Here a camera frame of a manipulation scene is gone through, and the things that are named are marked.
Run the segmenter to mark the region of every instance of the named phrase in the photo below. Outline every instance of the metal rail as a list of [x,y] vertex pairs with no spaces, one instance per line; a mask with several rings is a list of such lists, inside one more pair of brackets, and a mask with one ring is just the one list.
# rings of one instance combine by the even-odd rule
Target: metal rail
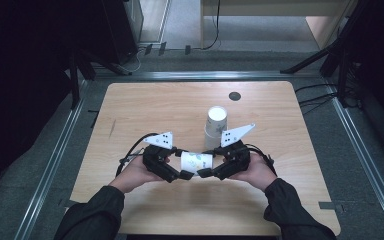
[[[88,82],[86,80],[83,80],[80,89],[82,96],[86,95],[88,88]],[[18,228],[14,239],[29,239],[33,227],[36,223],[37,217],[39,216],[40,210],[49,192],[49,188],[51,187],[51,184],[54,180],[55,173],[58,170],[58,166],[61,162],[61,158],[64,154],[67,143],[70,140],[73,128],[76,125],[80,111],[83,107],[83,103],[84,100],[82,98],[77,104],[76,108],[70,112],[70,115],[68,116],[62,133],[54,148],[54,151],[52,152],[52,155],[48,161],[48,165],[46,166],[45,172],[43,173],[42,178],[36,188],[36,191],[29,202],[27,211],[24,215],[24,218]]]
[[[336,92],[333,87],[328,88],[329,93]],[[363,167],[370,184],[379,200],[380,205],[384,210],[384,180],[378,171],[376,163],[373,161],[366,145],[363,142],[360,134],[357,131],[356,126],[349,114],[348,109],[344,109],[338,99],[333,99],[333,105],[341,119],[342,124],[348,134],[348,137],[353,144],[353,147],[357,153],[358,159],[360,160],[361,166]]]
[[202,72],[143,72],[131,76],[116,76],[109,71],[97,71],[100,79],[111,78],[117,82],[154,82],[154,81],[258,81],[269,79],[320,78],[317,70],[301,71],[295,74],[281,74],[279,71],[202,71]]

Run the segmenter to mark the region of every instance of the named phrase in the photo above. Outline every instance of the black cable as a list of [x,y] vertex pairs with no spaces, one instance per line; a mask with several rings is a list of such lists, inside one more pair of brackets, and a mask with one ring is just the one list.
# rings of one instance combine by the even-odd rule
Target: black cable
[[148,133],[146,134],[145,136],[141,137],[139,140],[137,140],[135,142],[135,144],[133,144],[133,146],[130,148],[130,150],[127,152],[126,156],[122,159],[119,160],[120,162],[120,165],[118,166],[117,168],[117,172],[116,172],[116,175],[115,176],[118,176],[118,174],[121,173],[121,170],[123,169],[124,167],[124,164],[126,164],[126,162],[129,161],[129,157],[130,156],[140,156],[141,154],[133,154],[132,155],[132,152],[133,150],[135,150],[135,148],[139,145],[139,143],[141,143],[143,141],[143,139],[147,138],[147,137],[150,137],[150,136],[156,136],[158,135],[158,133]]
[[323,106],[324,104],[328,103],[329,101],[331,101],[331,100],[334,99],[334,98],[335,98],[335,97],[331,97],[331,98],[326,99],[324,102],[322,102],[322,103],[320,103],[319,105],[315,106],[314,108],[308,110],[307,112],[303,113],[302,115],[306,115],[306,114],[308,114],[309,112],[311,112],[311,111],[313,111],[313,110],[315,110],[315,109],[317,109],[317,108]]
[[220,18],[220,0],[218,1],[218,6],[217,6],[217,24],[216,24],[217,25],[216,26],[217,35],[216,35],[216,38],[214,39],[214,42],[210,46],[202,48],[201,50],[208,50],[208,49],[212,48],[214,46],[214,44],[217,42],[218,36],[219,36],[219,18]]
[[[335,98],[335,97],[330,97],[330,98],[326,99],[325,101],[329,101],[329,100],[331,100],[333,98]],[[307,104],[301,105],[300,107],[303,108],[303,107],[308,107],[308,106],[313,106],[313,105],[321,105],[321,104],[323,105],[325,103],[325,101],[323,101],[323,102],[315,102],[315,103],[307,103]]]
[[312,101],[323,99],[323,98],[326,98],[326,97],[336,97],[336,95],[337,95],[337,93],[328,93],[328,94],[324,94],[324,95],[321,95],[321,96],[318,96],[318,97],[315,97],[315,98],[311,98],[311,99],[300,101],[300,102],[298,102],[298,104],[301,105],[303,103],[312,102]]
[[248,147],[248,150],[251,151],[251,152],[255,152],[257,153],[258,155],[260,155],[264,161],[266,162],[266,165],[270,168],[270,170],[272,170],[272,172],[274,173],[274,175],[277,176],[277,173],[276,173],[276,170],[274,169],[274,161],[273,159],[270,157],[270,155],[265,155],[263,153],[263,151],[261,151],[258,147],[256,147],[255,145],[252,145],[252,144],[245,144],[245,146]]
[[308,89],[308,88],[314,88],[314,87],[322,87],[322,86],[338,86],[337,84],[329,84],[329,83],[324,83],[324,84],[316,84],[316,85],[310,85],[310,86],[305,86],[305,87],[301,87],[301,88],[298,88],[297,90],[295,90],[295,93],[301,91],[301,90],[304,90],[304,89]]

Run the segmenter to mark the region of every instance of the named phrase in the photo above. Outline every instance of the white plastic part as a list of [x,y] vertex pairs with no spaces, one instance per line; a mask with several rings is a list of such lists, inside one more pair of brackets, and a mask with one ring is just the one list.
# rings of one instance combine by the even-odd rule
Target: white plastic part
[[234,129],[230,129],[227,131],[223,131],[221,134],[221,147],[227,147],[239,140],[242,139],[249,131],[251,131],[255,127],[255,123],[251,123],[250,125],[246,125],[243,127],[238,127]]
[[157,147],[162,147],[165,149],[173,148],[173,133],[166,132],[156,136],[147,137],[143,140],[146,143],[152,144]]

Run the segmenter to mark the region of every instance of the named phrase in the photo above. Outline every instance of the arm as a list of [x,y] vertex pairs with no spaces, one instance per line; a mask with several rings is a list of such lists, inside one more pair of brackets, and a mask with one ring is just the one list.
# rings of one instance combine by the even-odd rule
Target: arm
[[64,215],[54,239],[114,239],[121,224],[124,194],[152,181],[162,179],[148,172],[142,157],[135,158],[88,203],[72,206]]
[[265,192],[269,206],[264,218],[279,225],[284,240],[336,239],[328,227],[318,223],[302,207],[295,188],[277,178],[259,155],[251,154],[248,170],[230,179],[248,182]]

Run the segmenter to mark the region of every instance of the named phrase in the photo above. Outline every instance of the white object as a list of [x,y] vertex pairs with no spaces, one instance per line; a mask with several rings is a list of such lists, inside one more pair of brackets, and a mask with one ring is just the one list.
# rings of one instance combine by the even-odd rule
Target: white object
[[198,170],[213,168],[213,156],[211,154],[182,152],[180,168],[198,176]]
[[166,132],[156,136],[147,137],[143,140],[146,143],[152,144],[157,147],[162,147],[166,149],[173,148],[173,133]]
[[251,123],[250,125],[246,125],[243,127],[234,128],[228,131],[223,131],[221,135],[221,147],[227,147],[239,140],[242,139],[249,131],[251,131],[255,127],[255,123]]
[[213,137],[209,135],[205,127],[204,127],[204,132],[205,132],[205,142],[204,142],[205,149],[214,150],[214,148],[220,147],[221,136]]
[[227,129],[227,111],[223,107],[214,106],[208,110],[207,123],[205,130],[212,137],[221,137],[223,131]]

